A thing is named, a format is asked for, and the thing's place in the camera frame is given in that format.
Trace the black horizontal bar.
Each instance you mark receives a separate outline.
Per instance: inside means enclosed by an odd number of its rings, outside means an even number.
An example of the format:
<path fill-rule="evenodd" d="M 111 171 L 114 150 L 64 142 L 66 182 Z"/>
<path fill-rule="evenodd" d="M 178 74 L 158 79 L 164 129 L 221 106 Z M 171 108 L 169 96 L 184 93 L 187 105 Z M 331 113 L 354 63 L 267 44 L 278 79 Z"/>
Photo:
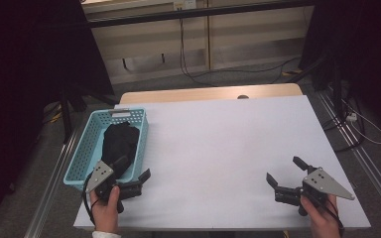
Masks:
<path fill-rule="evenodd" d="M 86 26 L 89 28 L 103 28 L 112 26 L 132 25 L 141 23 L 152 23 L 169 20 L 179 20 L 198 17 L 219 16 L 228 14 L 239 14 L 257 11 L 282 10 L 297 7 L 314 6 L 320 0 L 274 0 L 263 3 L 252 3 L 242 5 L 231 5 L 222 7 L 208 7 L 193 10 L 171 11 L 166 13 L 152 13 L 131 17 L 114 17 L 88 20 Z"/>

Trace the white wall outlet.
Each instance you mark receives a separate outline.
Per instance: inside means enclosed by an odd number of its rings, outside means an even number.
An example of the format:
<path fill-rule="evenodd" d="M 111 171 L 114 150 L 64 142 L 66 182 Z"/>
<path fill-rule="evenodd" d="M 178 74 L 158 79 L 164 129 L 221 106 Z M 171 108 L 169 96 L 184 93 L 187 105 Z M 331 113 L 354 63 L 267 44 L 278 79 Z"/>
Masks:
<path fill-rule="evenodd" d="M 175 0 L 174 10 L 192 10 L 196 8 L 196 0 Z"/>

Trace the black curtain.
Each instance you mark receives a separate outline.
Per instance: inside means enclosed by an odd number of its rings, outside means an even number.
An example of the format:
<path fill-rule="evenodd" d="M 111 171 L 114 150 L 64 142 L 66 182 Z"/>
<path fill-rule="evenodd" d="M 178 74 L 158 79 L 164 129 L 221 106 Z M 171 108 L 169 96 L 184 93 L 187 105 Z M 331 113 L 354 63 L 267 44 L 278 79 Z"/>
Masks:
<path fill-rule="evenodd" d="M 299 67 L 333 58 L 341 77 L 381 120 L 381 0 L 321 0 Z"/>
<path fill-rule="evenodd" d="M 25 166 L 43 109 L 112 85 L 82 0 L 0 0 L 0 203 Z"/>

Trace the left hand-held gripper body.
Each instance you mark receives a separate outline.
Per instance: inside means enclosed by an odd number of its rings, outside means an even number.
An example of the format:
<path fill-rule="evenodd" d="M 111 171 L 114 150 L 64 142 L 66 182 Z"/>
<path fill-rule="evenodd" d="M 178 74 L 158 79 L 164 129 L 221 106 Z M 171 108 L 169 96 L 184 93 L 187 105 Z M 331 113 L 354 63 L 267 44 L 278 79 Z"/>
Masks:
<path fill-rule="evenodd" d="M 107 165 L 103 161 L 98 161 L 93 172 L 89 175 L 85 191 L 95 191 L 98 200 L 107 202 L 111 190 L 114 186 L 119 186 L 121 192 L 117 201 L 117 211 L 122 213 L 124 199 L 133 198 L 142 194 L 143 176 L 139 176 L 135 181 L 120 182 L 118 179 L 126 172 L 127 167 L 122 165 Z"/>

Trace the aluminium floor rail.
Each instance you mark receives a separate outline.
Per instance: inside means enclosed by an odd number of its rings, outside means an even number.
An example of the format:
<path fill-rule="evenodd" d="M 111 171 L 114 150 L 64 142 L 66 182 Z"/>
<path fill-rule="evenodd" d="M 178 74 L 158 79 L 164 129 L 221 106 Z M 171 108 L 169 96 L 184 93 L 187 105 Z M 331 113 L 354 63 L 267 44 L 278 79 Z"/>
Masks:
<path fill-rule="evenodd" d="M 351 122 L 343 122 L 336 116 L 336 112 L 333 110 L 333 103 L 328 95 L 318 92 L 317 97 L 323 105 L 324 109 L 331 118 L 331 121 L 336 125 L 338 132 L 348 145 L 348 151 L 351 151 L 360 166 L 368 175 L 372 184 L 375 186 L 377 192 L 381 196 L 381 172 L 378 170 L 369 154 L 360 144 L 360 136 L 355 135 L 355 129 L 352 127 Z"/>
<path fill-rule="evenodd" d="M 64 177 L 64 168 L 68 162 L 76 137 L 71 135 L 63 144 L 61 152 L 58 156 L 55 168 L 52 170 L 52 175 L 47 183 L 45 191 L 40 199 L 38 207 L 35 210 L 33 218 L 28 226 L 24 238 L 40 238 L 52 204 L 54 202 L 58 187 Z"/>

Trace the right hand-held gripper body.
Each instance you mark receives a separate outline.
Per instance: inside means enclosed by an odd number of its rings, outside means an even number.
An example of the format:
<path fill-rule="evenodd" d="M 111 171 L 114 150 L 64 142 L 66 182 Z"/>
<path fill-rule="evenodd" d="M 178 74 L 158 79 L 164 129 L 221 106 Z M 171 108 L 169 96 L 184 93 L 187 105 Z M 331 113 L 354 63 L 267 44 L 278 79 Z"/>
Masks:
<path fill-rule="evenodd" d="M 308 213 L 301 205 L 301 196 L 306 197 L 315 207 L 326 207 L 329 195 L 335 195 L 349 200 L 355 196 L 330 176 L 323 168 L 312 169 L 302 180 L 302 185 L 295 188 L 279 186 L 274 181 L 274 195 L 277 202 L 291 204 L 299 208 L 302 216 Z"/>

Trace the yellow floor marker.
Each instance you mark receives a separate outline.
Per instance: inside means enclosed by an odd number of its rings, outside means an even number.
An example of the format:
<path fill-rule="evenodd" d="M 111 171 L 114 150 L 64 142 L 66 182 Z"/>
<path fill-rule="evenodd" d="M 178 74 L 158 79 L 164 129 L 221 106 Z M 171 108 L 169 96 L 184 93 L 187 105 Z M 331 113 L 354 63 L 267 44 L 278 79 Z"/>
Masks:
<path fill-rule="evenodd" d="M 50 123 L 57 122 L 61 117 L 62 117 L 62 106 L 59 105 L 59 107 L 57 108 L 55 112 L 55 115 L 51 118 Z"/>

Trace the person's right hand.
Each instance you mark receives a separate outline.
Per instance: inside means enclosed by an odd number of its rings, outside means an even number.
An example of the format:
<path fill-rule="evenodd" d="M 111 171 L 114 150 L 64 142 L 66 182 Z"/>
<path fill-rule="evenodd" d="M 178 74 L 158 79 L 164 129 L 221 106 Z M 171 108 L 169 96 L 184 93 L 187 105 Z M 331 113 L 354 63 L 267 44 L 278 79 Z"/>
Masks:
<path fill-rule="evenodd" d="M 311 201 L 301 197 L 301 205 L 311 219 L 313 238 L 340 238 L 338 222 L 322 208 L 315 208 Z"/>

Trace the person's left hand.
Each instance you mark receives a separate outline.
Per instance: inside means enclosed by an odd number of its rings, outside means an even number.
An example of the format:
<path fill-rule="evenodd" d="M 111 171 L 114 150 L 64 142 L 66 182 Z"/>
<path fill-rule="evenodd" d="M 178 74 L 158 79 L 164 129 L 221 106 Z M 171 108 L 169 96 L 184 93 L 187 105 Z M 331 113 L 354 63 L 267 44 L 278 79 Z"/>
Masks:
<path fill-rule="evenodd" d="M 120 188 L 118 186 L 111 189 L 107 202 L 99 200 L 94 190 L 89 194 L 96 231 L 106 233 L 116 233 L 118 231 L 117 202 L 119 194 Z"/>

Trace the black metal stand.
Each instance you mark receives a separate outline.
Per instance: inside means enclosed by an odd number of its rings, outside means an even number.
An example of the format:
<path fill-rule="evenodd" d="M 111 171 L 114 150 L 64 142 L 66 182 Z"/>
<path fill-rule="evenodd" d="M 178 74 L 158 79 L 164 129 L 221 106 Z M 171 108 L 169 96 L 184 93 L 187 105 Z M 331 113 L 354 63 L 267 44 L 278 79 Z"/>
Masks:
<path fill-rule="evenodd" d="M 339 119 L 343 119 L 341 76 L 335 57 L 331 54 L 320 56 L 316 61 L 303 69 L 301 73 L 292 77 L 289 83 L 298 83 L 308 75 L 312 79 L 315 90 L 325 90 L 331 85 L 331 102 L 333 103 L 334 112 Z"/>
<path fill-rule="evenodd" d="M 87 108 L 83 96 L 90 96 L 100 102 L 114 106 L 117 104 L 115 99 L 112 99 L 106 95 L 99 94 L 94 92 L 84 86 L 81 86 L 77 83 L 65 83 L 61 87 L 60 93 L 61 99 L 61 109 L 62 109 L 62 118 L 63 118 L 63 128 L 64 128 L 64 138 L 63 142 L 66 144 L 70 136 L 72 135 L 72 125 L 70 120 L 69 108 L 76 112 L 83 112 Z"/>

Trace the black shorts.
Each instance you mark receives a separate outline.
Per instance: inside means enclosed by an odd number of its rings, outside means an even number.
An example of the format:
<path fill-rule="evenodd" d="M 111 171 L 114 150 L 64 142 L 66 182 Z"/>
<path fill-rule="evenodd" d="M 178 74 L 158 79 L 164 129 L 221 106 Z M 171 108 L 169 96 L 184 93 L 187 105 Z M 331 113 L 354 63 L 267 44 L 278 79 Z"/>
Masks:
<path fill-rule="evenodd" d="M 118 158 L 127 156 L 131 166 L 135 159 L 139 134 L 140 131 L 129 122 L 110 125 L 104 132 L 101 160 L 110 165 Z"/>

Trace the light blue plastic basket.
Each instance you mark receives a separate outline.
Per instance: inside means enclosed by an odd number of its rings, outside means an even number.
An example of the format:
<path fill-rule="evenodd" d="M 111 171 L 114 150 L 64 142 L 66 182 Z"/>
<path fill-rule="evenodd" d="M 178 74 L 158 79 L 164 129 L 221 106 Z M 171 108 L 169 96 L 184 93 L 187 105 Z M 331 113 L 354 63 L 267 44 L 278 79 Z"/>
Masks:
<path fill-rule="evenodd" d="M 82 190 L 86 177 L 102 157 L 104 132 L 110 125 L 128 122 L 139 130 L 136 156 L 120 182 L 136 180 L 142 172 L 148 120 L 144 108 L 97 110 L 91 113 L 67 168 L 63 183 Z"/>

